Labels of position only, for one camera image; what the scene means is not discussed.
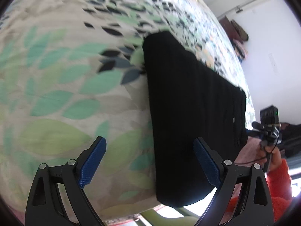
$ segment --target brown bag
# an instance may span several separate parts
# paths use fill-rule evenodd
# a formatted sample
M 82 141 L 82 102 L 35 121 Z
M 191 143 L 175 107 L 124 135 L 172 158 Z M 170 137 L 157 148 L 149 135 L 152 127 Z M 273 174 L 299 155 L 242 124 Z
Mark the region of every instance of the brown bag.
M 233 25 L 233 27 L 235 28 L 235 30 L 237 31 L 237 33 L 239 34 L 240 38 L 243 41 L 249 40 L 248 34 L 244 31 L 244 29 L 239 24 L 235 22 L 235 20 L 231 20 L 231 24 Z

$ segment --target black fabric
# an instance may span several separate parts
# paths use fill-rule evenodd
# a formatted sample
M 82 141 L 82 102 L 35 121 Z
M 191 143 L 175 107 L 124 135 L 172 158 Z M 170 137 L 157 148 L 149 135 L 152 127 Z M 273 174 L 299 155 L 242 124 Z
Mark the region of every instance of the black fabric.
M 246 144 L 246 95 L 198 62 L 169 32 L 143 43 L 153 124 L 157 200 L 181 207 L 213 187 L 193 152 L 202 137 L 222 158 L 235 160 Z

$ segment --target blue gripper pad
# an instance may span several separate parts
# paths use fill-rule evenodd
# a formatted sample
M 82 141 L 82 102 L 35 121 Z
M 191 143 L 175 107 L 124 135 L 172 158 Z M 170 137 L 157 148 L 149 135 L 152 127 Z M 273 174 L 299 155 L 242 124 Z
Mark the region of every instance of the blue gripper pad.
M 194 140 L 193 150 L 209 183 L 219 188 L 222 184 L 219 169 L 199 139 Z
M 85 185 L 91 182 L 105 152 L 106 139 L 101 138 L 80 170 L 80 176 L 78 180 L 79 187 L 84 188 Z

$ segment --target silver screw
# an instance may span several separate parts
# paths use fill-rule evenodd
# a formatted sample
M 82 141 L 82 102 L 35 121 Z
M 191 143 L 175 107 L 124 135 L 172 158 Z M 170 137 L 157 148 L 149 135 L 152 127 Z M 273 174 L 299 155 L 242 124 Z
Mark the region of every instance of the silver screw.
M 256 169 L 260 169 L 260 165 L 257 164 L 257 163 L 254 164 L 254 167 L 255 167 Z
M 45 167 L 46 167 L 46 164 L 45 164 L 45 163 L 42 163 L 42 164 L 39 166 L 40 169 L 44 169 Z
M 224 163 L 225 163 L 227 166 L 231 166 L 231 165 L 232 165 L 232 161 L 230 161 L 230 160 L 225 160 Z
M 75 164 L 75 162 L 76 162 L 76 160 L 71 159 L 71 160 L 68 161 L 68 165 L 69 165 L 69 166 L 72 166 L 72 165 Z

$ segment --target bed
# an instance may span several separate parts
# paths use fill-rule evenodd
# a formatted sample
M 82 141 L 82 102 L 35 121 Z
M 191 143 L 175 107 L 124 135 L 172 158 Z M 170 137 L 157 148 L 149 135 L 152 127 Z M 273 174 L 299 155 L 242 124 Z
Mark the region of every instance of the bed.
M 0 19 L 0 193 L 19 218 L 37 167 L 76 158 L 97 136 L 106 138 L 107 152 L 85 193 L 99 216 L 109 220 L 160 204 L 141 45 L 162 30 L 245 91 L 251 129 L 255 113 L 242 68 L 202 0 L 14 0 L 9 6 Z

